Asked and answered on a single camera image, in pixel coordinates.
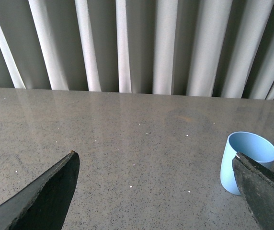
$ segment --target light blue plastic cup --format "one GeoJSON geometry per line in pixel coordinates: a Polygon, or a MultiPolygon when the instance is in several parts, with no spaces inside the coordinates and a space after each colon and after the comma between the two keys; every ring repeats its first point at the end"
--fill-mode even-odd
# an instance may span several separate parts
{"type": "Polygon", "coordinates": [[[223,153],[220,180],[227,191],[240,195],[232,167],[232,160],[237,152],[244,153],[267,169],[270,169],[274,162],[274,146],[265,138],[254,133],[235,132],[229,135],[223,153]]]}

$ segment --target granite surface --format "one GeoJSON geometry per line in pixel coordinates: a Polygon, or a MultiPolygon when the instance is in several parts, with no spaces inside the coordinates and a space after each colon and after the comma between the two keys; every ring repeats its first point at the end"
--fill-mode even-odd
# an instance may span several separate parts
{"type": "Polygon", "coordinates": [[[235,131],[274,144],[274,101],[0,88],[0,204],[75,150],[64,230],[259,229],[220,184],[235,131]]]}

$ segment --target curtain fold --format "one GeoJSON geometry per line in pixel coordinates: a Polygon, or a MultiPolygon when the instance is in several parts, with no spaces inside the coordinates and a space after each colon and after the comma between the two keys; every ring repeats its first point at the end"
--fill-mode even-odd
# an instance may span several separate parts
{"type": "Polygon", "coordinates": [[[0,0],[0,87],[274,100],[274,0],[0,0]]]}

